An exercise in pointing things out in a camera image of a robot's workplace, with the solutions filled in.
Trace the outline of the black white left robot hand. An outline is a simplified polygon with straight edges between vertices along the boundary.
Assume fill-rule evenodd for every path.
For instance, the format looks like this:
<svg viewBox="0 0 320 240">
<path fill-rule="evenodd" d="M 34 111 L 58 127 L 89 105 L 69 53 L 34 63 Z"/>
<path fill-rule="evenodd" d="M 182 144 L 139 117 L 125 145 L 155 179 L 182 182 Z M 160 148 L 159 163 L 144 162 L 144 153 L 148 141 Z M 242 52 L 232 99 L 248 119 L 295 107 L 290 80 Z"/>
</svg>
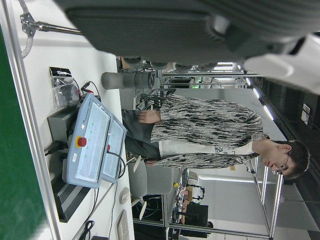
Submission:
<svg viewBox="0 0 320 240">
<path fill-rule="evenodd" d="M 183 68 L 238 62 L 245 71 L 320 92 L 317 0 L 58 0 L 100 51 Z"/>
</svg>

